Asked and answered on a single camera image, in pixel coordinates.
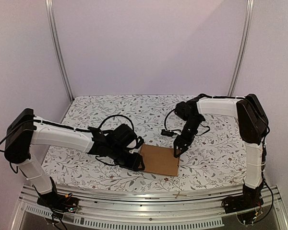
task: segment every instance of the white wall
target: white wall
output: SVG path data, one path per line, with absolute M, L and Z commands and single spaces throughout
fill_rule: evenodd
M 0 140 L 24 108 L 59 121 L 68 104 L 45 1 L 0 0 Z M 41 159 L 42 149 L 37 154 Z M 0 230 L 8 228 L 23 183 L 0 153 Z
M 288 212 L 288 0 L 255 1 L 235 94 L 250 92 L 269 118 L 266 175 L 278 185 Z
M 57 0 L 73 92 L 226 94 L 246 0 Z

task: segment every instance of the patterned table cover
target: patterned table cover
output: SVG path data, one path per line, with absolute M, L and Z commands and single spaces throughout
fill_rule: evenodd
M 173 138 L 160 135 L 164 118 L 178 102 L 193 96 L 185 95 L 120 95 L 77 97 L 68 110 L 63 124 L 97 127 L 104 118 L 122 114 L 134 123 L 135 132 L 147 144 L 172 147 Z M 242 184 L 246 174 L 246 152 L 234 118 L 205 115 L 211 130 L 194 139 L 189 150 L 180 157 L 179 175 L 163 176 L 133 172 L 119 166 L 106 166 L 95 156 L 51 146 L 42 167 L 56 183 L 81 188 L 126 192 L 162 192 L 208 189 Z M 103 129 L 114 129 L 128 123 L 124 118 L 108 120 Z M 168 128 L 182 128 L 183 121 L 174 114 Z M 199 128 L 199 134 L 205 128 Z

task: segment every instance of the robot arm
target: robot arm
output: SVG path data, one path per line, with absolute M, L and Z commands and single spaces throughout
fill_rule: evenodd
M 263 204 L 260 191 L 263 187 L 262 171 L 265 166 L 265 136 L 268 134 L 268 119 L 254 94 L 246 97 L 211 97 L 205 94 L 176 105 L 175 114 L 186 121 L 180 135 L 174 140 L 174 156 L 188 150 L 197 134 L 198 126 L 205 120 L 203 114 L 234 117 L 245 142 L 247 172 L 242 197 L 227 197 L 224 208 L 227 213 L 236 212 Z
M 80 129 L 43 120 L 35 116 L 32 109 L 25 109 L 8 127 L 5 139 L 4 156 L 10 163 L 16 164 L 34 185 L 40 197 L 37 203 L 60 212 L 73 212 L 78 199 L 71 197 L 71 194 L 63 196 L 57 193 L 52 178 L 45 174 L 29 152 L 31 144 L 77 149 L 100 157 L 108 156 L 123 168 L 134 171 L 145 169 L 142 156 L 129 153 L 129 150 L 139 148 L 144 141 L 125 124 L 107 131 L 93 127 Z M 134 141 L 136 146 L 128 148 Z

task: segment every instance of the black cable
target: black cable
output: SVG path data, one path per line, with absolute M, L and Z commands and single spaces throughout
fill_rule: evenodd
M 107 165 L 107 166 L 117 166 L 117 165 L 118 165 L 118 164 L 109 164 L 109 163 L 106 163 L 106 162 L 104 162 L 104 161 L 98 159 L 98 156 L 95 156 L 95 159 L 96 159 L 97 161 L 99 161 L 99 162 L 101 162 L 101 163 Z
M 196 135 L 197 137 L 201 136 L 201 135 L 204 135 L 205 133 L 208 133 L 210 131 L 210 127 L 209 126 L 203 126 L 202 124 L 200 124 L 202 127 L 204 128 L 208 128 L 205 132 L 203 132 L 202 134 L 200 135 Z
M 168 119 L 168 116 L 169 116 L 171 113 L 173 113 L 174 111 L 175 111 L 175 109 L 172 109 L 172 110 L 166 115 L 166 117 L 165 117 L 165 119 L 164 119 L 164 128 L 165 128 L 166 131 L 168 131 L 168 128 L 167 128 L 167 119 Z
M 168 128 L 167 128 L 167 119 L 168 119 L 168 116 L 169 116 L 171 113 L 173 113 L 174 111 L 175 111 L 175 109 L 172 109 L 172 110 L 166 115 L 166 117 L 165 117 L 165 119 L 164 119 L 164 128 L 165 128 L 166 131 L 169 131 L 169 132 L 174 132 L 174 131 L 179 131 L 179 132 L 181 132 L 180 129 L 168 130 Z
M 126 117 L 126 116 L 124 116 L 124 115 L 120 115 L 120 114 L 108 116 L 106 119 L 104 119 L 104 120 L 101 122 L 101 124 L 99 125 L 99 127 L 98 127 L 97 129 L 101 129 L 101 127 L 103 126 L 103 124 L 104 124 L 107 120 L 109 120 L 110 118 L 113 118 L 113 117 L 117 117 L 117 116 L 126 118 L 126 119 L 130 122 L 130 124 L 131 124 L 131 126 L 132 126 L 132 130 L 134 131 L 134 125 L 133 125 L 132 120 L 131 120 L 130 118 L 128 118 L 128 117 Z
M 16 166 L 16 170 L 13 168 L 13 166 L 12 166 L 12 163 L 10 162 L 10 167 L 11 167 L 11 169 L 13 170 L 13 172 L 15 173 L 15 174 L 17 174 L 18 173 L 18 166 Z
M 84 132 L 84 133 L 91 133 L 92 132 L 89 129 L 74 128 L 74 127 L 71 127 L 71 126 L 62 125 L 62 124 L 54 123 L 54 122 L 51 122 L 51 121 L 43 121 L 42 124 L 56 126 L 56 127 L 60 127 L 60 128 L 65 128 L 65 129 L 69 129 L 69 130 L 78 131 L 78 132 Z

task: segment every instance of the brown cardboard piece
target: brown cardboard piece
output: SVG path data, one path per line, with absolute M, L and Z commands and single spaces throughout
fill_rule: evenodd
M 145 164 L 144 172 L 178 176 L 179 158 L 174 157 L 173 149 L 143 144 L 140 155 Z

